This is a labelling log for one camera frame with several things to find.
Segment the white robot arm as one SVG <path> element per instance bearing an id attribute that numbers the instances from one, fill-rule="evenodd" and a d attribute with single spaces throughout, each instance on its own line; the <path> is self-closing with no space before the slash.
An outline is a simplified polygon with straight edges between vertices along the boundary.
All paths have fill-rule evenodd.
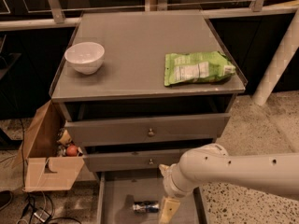
<path id="1" fill-rule="evenodd" d="M 159 166 L 164 196 L 159 224 L 168 224 L 183 198 L 205 183 L 229 183 L 277 196 L 299 194 L 299 154 L 230 156 L 219 144 L 186 151 L 179 162 Z"/>

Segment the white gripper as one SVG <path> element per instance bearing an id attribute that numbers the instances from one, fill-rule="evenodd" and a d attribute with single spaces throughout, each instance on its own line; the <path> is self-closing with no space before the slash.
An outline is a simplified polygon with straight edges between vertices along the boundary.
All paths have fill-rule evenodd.
<path id="1" fill-rule="evenodd" d="M 191 194 L 190 182 L 183 176 L 176 163 L 170 166 L 160 164 L 159 170 L 163 176 L 164 190 L 168 197 L 162 198 L 158 223 L 169 224 L 180 207 L 180 201 L 177 199 Z"/>

